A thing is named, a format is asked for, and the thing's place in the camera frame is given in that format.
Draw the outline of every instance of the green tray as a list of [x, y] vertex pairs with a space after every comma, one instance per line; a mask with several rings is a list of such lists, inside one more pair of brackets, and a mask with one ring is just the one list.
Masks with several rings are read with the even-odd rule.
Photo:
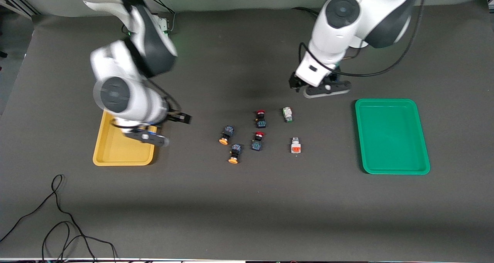
[[414, 101], [360, 99], [355, 110], [365, 171], [391, 175], [429, 172], [429, 157]]

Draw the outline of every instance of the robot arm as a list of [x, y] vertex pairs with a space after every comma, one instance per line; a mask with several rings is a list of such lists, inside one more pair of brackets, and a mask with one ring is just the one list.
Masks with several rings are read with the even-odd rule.
[[[361, 47], [366, 42], [375, 48], [388, 47], [406, 31], [415, 1], [327, 0], [316, 19], [308, 49], [324, 66], [336, 69], [350, 45]], [[294, 74], [318, 87], [331, 73], [306, 52]]]
[[83, 0], [97, 11], [116, 15], [133, 32], [91, 53], [96, 78], [94, 99], [115, 118], [115, 126], [130, 137], [155, 145], [167, 145], [160, 135], [138, 129], [166, 119], [188, 122], [190, 116], [170, 117], [171, 108], [144, 81], [170, 71], [177, 56], [175, 46], [164, 34], [143, 0]]

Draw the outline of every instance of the dark gray mat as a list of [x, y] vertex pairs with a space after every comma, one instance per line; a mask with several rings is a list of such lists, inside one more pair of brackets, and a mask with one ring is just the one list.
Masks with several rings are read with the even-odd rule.
[[[38, 18], [0, 122], [0, 234], [63, 173], [63, 207], [121, 257], [494, 261], [494, 36], [485, 1], [427, 7], [395, 70], [350, 78], [349, 94], [309, 100], [288, 88], [288, 77], [313, 23], [293, 10], [180, 13], [172, 35], [180, 57], [156, 82], [193, 124], [167, 125], [171, 146], [153, 165], [99, 168], [91, 161], [101, 110], [89, 54], [120, 38], [120, 23]], [[378, 71], [405, 45], [365, 50], [342, 69]], [[362, 172], [353, 102], [374, 97], [417, 103], [429, 174]], [[291, 124], [279, 115], [285, 106]], [[227, 163], [221, 129], [234, 125], [232, 141], [248, 144], [258, 109], [267, 112], [264, 150]], [[288, 149], [293, 136], [303, 146], [298, 157]], [[50, 201], [0, 244], [0, 256], [41, 256], [44, 235], [61, 219]], [[60, 229], [50, 238], [54, 255], [64, 237]], [[88, 254], [80, 243], [72, 256]]]

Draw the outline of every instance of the electrical wire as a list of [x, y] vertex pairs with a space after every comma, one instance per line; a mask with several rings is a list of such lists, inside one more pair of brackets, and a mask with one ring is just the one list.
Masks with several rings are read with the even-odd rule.
[[147, 78], [147, 80], [148, 80], [148, 82], [150, 84], [152, 84], [154, 87], [156, 87], [157, 90], [159, 90], [159, 91], [161, 91], [163, 93], [162, 98], [164, 98], [166, 101], [173, 102], [173, 104], [175, 106], [175, 108], [173, 109], [174, 111], [173, 112], [168, 112], [168, 115], [177, 115], [177, 114], [179, 114], [179, 113], [182, 112], [182, 107], [177, 102], [177, 100], [175, 100], [175, 98], [173, 98], [173, 96], [171, 96], [171, 94], [169, 94], [162, 87], [160, 87], [159, 85], [157, 85], [152, 79]]
[[[97, 238], [94, 238], [94, 237], [90, 237], [90, 236], [88, 236], [88, 235], [85, 235], [85, 234], [82, 232], [82, 229], [81, 229], [81, 227], [79, 226], [79, 224], [77, 224], [76, 220], [74, 219], [74, 216], [73, 216], [71, 213], [69, 213], [69, 212], [67, 212], [67, 211], [64, 211], [64, 210], [61, 208], [61, 206], [60, 206], [60, 199], [59, 199], [59, 197], [58, 197], [58, 193], [57, 193], [57, 191], [58, 191], [58, 189], [60, 188], [60, 185], [62, 184], [63, 179], [64, 179], [64, 176], [63, 176], [63, 175], [56, 175], [56, 176], [53, 178], [53, 180], [52, 180], [52, 182], [51, 182], [51, 194], [49, 194], [49, 195], [48, 195], [48, 196], [47, 196], [47, 197], [46, 197], [46, 198], [42, 201], [42, 203], [41, 203], [41, 204], [40, 204], [40, 205], [39, 205], [39, 206], [38, 206], [35, 210], [33, 210], [32, 212], [30, 212], [29, 214], [26, 214], [26, 215], [24, 215], [24, 216], [20, 217], [20, 219], [18, 219], [18, 221], [17, 221], [17, 222], [14, 224], [14, 226], [13, 226], [13, 227], [12, 227], [12, 228], [11, 228], [11, 229], [7, 232], [7, 234], [5, 234], [5, 236], [3, 236], [3, 237], [2, 237], [2, 239], [0, 240], [0, 243], [1, 243], [3, 240], [5, 240], [5, 238], [7, 238], [7, 236], [9, 236], [9, 235], [12, 233], [12, 231], [14, 231], [14, 229], [17, 227], [17, 225], [20, 223], [20, 221], [21, 221], [21, 220], [23, 220], [25, 217], [28, 217], [28, 216], [30, 216], [30, 215], [32, 215], [32, 214], [34, 214], [35, 212], [37, 212], [37, 211], [38, 211], [38, 210], [39, 210], [39, 209], [40, 209], [40, 208], [41, 208], [41, 207], [42, 207], [42, 206], [46, 203], [46, 201], [54, 195], [54, 196], [55, 196], [56, 205], [57, 205], [57, 209], [58, 209], [60, 212], [62, 212], [62, 213], [64, 213], [64, 214], [69, 215], [69, 217], [70, 217], [71, 221], [60, 221], [60, 222], [58, 222], [58, 224], [55, 224], [55, 226], [53, 226], [53, 227], [50, 229], [50, 231], [48, 231], [48, 233], [47, 233], [47, 234], [46, 234], [46, 236], [44, 237], [44, 240], [43, 240], [43, 243], [42, 243], [42, 251], [41, 251], [41, 254], [42, 254], [42, 263], [44, 263], [44, 262], [45, 262], [45, 260], [44, 260], [44, 249], [46, 248], [46, 242], [47, 242], [47, 240], [48, 240], [49, 235], [53, 232], [53, 230], [55, 230], [55, 228], [57, 228], [58, 226], [60, 226], [60, 225], [62, 225], [62, 224], [64, 224], [64, 225], [65, 225], [65, 227], [67, 228], [67, 237], [66, 237], [66, 239], [65, 239], [65, 242], [64, 242], [64, 246], [63, 246], [62, 252], [61, 252], [61, 253], [60, 253], [60, 255], [58, 256], [58, 258], [60, 258], [60, 261], [59, 261], [59, 260], [58, 260], [58, 258], [57, 258], [57, 260], [55, 261], [56, 263], [58, 263], [58, 262], [62, 262], [62, 261], [63, 261], [64, 252], [68, 249], [69, 245], [70, 245], [70, 244], [71, 244], [71, 243], [72, 243], [75, 239], [77, 239], [77, 238], [79, 238], [79, 237], [83, 237], [84, 242], [85, 242], [85, 245], [86, 245], [86, 247], [87, 247], [87, 249], [88, 249], [88, 252], [90, 253], [91, 257], [93, 258], [93, 261], [96, 261], [96, 257], [94, 256], [94, 253], [92, 252], [91, 247], [89, 246], [88, 239], [90, 239], [90, 240], [94, 240], [94, 241], [97, 241], [97, 242], [101, 242], [101, 243], [105, 243], [105, 244], [110, 245], [110, 246], [111, 246], [111, 248], [112, 248], [113, 259], [114, 259], [114, 261], [116, 262], [116, 258], [118, 257], [118, 254], [117, 254], [117, 250], [115, 249], [115, 246], [114, 246], [112, 243], [110, 243], [110, 242], [106, 242], [106, 241], [104, 241], [104, 240], [100, 240], [100, 239], [97, 239]], [[78, 230], [78, 232], [79, 232], [79, 235], [75, 236], [75, 237], [74, 237], [74, 238], [72, 238], [72, 240], [70, 240], [70, 241], [69, 241], [69, 238], [70, 238], [70, 226], [69, 226], [69, 224], [70, 224], [71, 226], [75, 226], [75, 227], [76, 227], [76, 229], [77, 229], [77, 230]]]
[[175, 28], [175, 16], [177, 16], [177, 13], [173, 14], [173, 20], [171, 21], [171, 29], [168, 31], [168, 33], [172, 32], [173, 29]]
[[313, 14], [313, 15], [319, 15], [319, 12], [318, 11], [316, 11], [314, 9], [306, 8], [306, 7], [293, 7], [292, 9], [307, 11], [307, 12]]
[[424, 1], [425, 0], [420, 0], [420, 9], [419, 9], [419, 12], [418, 12], [418, 17], [417, 17], [417, 22], [415, 24], [415, 28], [413, 29], [413, 33], [411, 34], [411, 38], [410, 38], [410, 41], [408, 43], [408, 45], [406, 46], [405, 50], [403, 51], [402, 55], [396, 60], [395, 63], [393, 63], [391, 66], [389, 66], [388, 68], [384, 69], [384, 70], [381, 70], [381, 71], [378, 71], [378, 72], [375, 72], [375, 73], [365, 73], [365, 74], [357, 74], [357, 73], [345, 73], [345, 72], [342, 72], [342, 71], [338, 71], [338, 70], [335, 70], [335, 69], [331, 69], [329, 67], [327, 67], [326, 65], [324, 65], [323, 63], [321, 63], [315, 56], [314, 54], [309, 50], [309, 48], [307, 47], [307, 45], [305, 45], [304, 42], [301, 42], [300, 45], [298, 46], [298, 61], [299, 63], [302, 62], [302, 58], [301, 58], [301, 52], [302, 52], [302, 47], [305, 49], [305, 51], [307, 53], [309, 53], [309, 55], [315, 60], [317, 61], [317, 63], [319, 63], [322, 67], [324, 67], [326, 70], [329, 70], [329, 71], [332, 71], [334, 73], [337, 73], [337, 74], [340, 74], [340, 75], [346, 75], [346, 76], [358, 76], [358, 77], [365, 77], [365, 76], [376, 76], [376, 75], [381, 75], [381, 74], [384, 74], [384, 73], [387, 73], [389, 72], [390, 70], [392, 70], [393, 68], [395, 68], [395, 66], [397, 66], [401, 60], [403, 59], [403, 57], [408, 53], [408, 51], [410, 50], [411, 48], [411, 45], [413, 44], [413, 41], [415, 40], [415, 37], [417, 35], [417, 31], [418, 31], [418, 28], [420, 27], [420, 22], [422, 21], [422, 15], [423, 15], [423, 11], [424, 11]]
[[173, 11], [171, 8], [169, 8], [168, 6], [166, 6], [161, 0], [152, 0], [154, 1], [155, 3], [159, 4], [160, 6], [163, 6], [164, 8], [166, 8], [170, 13], [174, 14], [175, 11]]
[[362, 40], [362, 41], [360, 41], [360, 45], [359, 45], [359, 47], [358, 47], [358, 49], [357, 49], [357, 53], [355, 53], [355, 55], [353, 55], [353, 56], [345, 56], [345, 57], [343, 57], [343, 59], [341, 59], [341, 60], [348, 60], [348, 59], [354, 59], [354, 58], [357, 58], [357, 57], [359, 56], [359, 54], [360, 54], [360, 50], [362, 50], [362, 45], [363, 45], [363, 44], [364, 44], [364, 41], [363, 41], [363, 40]]
[[169, 8], [168, 6], [166, 6], [166, 5], [165, 5], [165, 4], [164, 4], [161, 0], [158, 0], [158, 1], [161, 3], [161, 5], [162, 5], [164, 8], [167, 8], [167, 9], [168, 9], [168, 11], [170, 11], [170, 13], [173, 13], [173, 14], [175, 13], [175, 11], [173, 11], [171, 8]]

